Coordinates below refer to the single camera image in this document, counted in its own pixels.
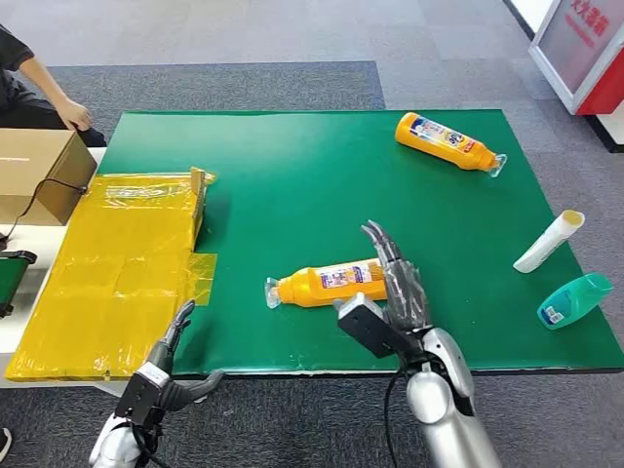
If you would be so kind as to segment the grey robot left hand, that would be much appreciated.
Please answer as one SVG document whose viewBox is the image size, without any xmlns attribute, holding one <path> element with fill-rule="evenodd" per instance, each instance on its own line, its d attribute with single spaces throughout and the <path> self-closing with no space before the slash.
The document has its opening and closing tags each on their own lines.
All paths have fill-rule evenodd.
<svg viewBox="0 0 624 468">
<path fill-rule="evenodd" d="M 155 406 L 162 410 L 177 411 L 200 401 L 215 390 L 225 376 L 223 370 L 214 370 L 201 381 L 185 385 L 172 377 L 173 361 L 183 330 L 191 323 L 195 306 L 194 299 L 183 303 L 171 321 L 164 335 L 154 344 L 146 361 L 165 372 L 169 380 L 161 390 Z"/>
</svg>

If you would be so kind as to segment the person's hand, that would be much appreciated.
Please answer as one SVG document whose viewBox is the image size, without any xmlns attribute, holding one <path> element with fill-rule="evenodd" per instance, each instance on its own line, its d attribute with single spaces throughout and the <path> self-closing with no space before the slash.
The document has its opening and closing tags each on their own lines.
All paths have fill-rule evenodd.
<svg viewBox="0 0 624 468">
<path fill-rule="evenodd" d="M 53 105 L 69 130 L 86 132 L 92 126 L 93 119 L 89 111 L 72 99 L 60 97 Z"/>
</svg>

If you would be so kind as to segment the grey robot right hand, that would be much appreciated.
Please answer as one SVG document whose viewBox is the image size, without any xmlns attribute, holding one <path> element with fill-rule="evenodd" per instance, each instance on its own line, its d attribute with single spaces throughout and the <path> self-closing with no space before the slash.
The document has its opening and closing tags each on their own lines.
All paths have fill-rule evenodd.
<svg viewBox="0 0 624 468">
<path fill-rule="evenodd" d="M 386 316 L 394 329 L 420 332 L 431 327 L 428 302 L 419 270 L 380 224 L 369 219 L 361 226 L 373 245 L 383 273 Z"/>
</svg>

